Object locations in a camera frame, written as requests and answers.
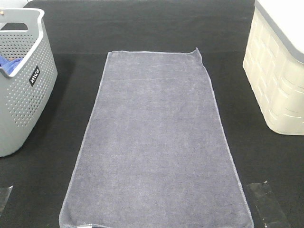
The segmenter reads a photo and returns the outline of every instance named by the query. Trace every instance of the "microfiber towel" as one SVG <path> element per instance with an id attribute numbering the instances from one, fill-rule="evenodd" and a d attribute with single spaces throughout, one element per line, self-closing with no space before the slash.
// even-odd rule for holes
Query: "microfiber towel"
<path id="1" fill-rule="evenodd" d="M 0 55 L 0 67 L 2 67 L 6 73 L 11 74 L 22 60 L 23 58 L 16 58 L 12 61 L 9 61 Z"/>
<path id="2" fill-rule="evenodd" d="M 108 54 L 61 228 L 252 228 L 198 50 Z"/>

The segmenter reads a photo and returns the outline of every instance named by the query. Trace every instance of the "white storage bin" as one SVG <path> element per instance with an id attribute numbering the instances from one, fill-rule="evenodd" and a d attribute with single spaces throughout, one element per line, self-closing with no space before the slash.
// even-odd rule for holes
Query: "white storage bin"
<path id="1" fill-rule="evenodd" d="M 255 7 L 244 70 L 269 128 L 304 135 L 304 1 Z"/>
<path id="2" fill-rule="evenodd" d="M 2 9 L 0 23 L 24 23 L 28 30 L 0 30 L 0 54 L 23 57 L 8 75 L 0 68 L 0 157 L 19 149 L 41 115 L 57 70 L 40 9 Z"/>

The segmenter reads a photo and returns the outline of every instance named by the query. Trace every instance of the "black cloth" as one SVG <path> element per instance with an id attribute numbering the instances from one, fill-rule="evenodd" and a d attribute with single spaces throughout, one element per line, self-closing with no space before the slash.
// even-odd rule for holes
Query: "black cloth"
<path id="1" fill-rule="evenodd" d="M 293 228 L 304 224 L 304 141 L 267 126 L 242 61 L 254 1 L 35 0 L 58 70 L 52 95 L 15 154 L 0 158 L 0 186 L 14 185 L 2 228 L 57 228 L 58 216 L 111 50 L 190 52 L 198 47 L 255 227 L 246 185 L 268 180 Z"/>

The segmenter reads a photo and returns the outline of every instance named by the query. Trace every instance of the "cream plastic bin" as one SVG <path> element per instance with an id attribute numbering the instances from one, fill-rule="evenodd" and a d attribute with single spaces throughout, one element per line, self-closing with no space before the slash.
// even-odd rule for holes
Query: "cream plastic bin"
<path id="1" fill-rule="evenodd" d="M 268 127 L 304 135 L 304 1 L 256 0 L 244 70 Z"/>
<path id="2" fill-rule="evenodd" d="M 19 149 L 40 117 L 57 70 L 40 9 L 0 10 L 0 23 L 24 23 L 27 30 L 0 30 L 0 54 L 23 57 L 8 75 L 0 68 L 0 157 Z"/>

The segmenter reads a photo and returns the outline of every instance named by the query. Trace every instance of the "perforated basket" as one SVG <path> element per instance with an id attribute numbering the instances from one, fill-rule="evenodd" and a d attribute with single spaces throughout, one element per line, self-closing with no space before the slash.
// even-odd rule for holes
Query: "perforated basket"
<path id="1" fill-rule="evenodd" d="M 24 23 L 27 30 L 0 30 L 0 55 L 23 60 L 8 75 L 0 68 L 0 157 L 18 150 L 40 117 L 57 70 L 41 9 L 7 8 L 1 22 Z"/>

